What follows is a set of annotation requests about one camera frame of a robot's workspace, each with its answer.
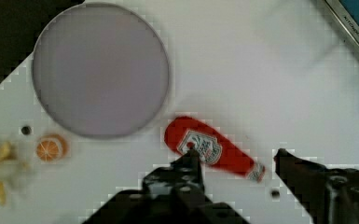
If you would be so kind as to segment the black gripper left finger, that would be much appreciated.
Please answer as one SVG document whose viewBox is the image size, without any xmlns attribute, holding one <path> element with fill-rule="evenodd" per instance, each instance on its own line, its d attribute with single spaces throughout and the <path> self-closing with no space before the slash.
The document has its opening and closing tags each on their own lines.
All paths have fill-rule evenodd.
<svg viewBox="0 0 359 224">
<path fill-rule="evenodd" d="M 142 180 L 139 190 L 122 190 L 83 224 L 250 224 L 227 203 L 205 194 L 200 160 L 188 151 Z"/>
</svg>

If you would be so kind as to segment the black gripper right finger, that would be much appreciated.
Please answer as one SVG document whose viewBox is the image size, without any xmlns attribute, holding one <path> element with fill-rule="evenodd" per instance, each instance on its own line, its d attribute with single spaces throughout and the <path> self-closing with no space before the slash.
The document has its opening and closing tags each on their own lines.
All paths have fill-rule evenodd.
<svg viewBox="0 0 359 224">
<path fill-rule="evenodd" d="M 359 224 L 359 170 L 303 160 L 280 148 L 275 173 L 314 224 Z"/>
</svg>

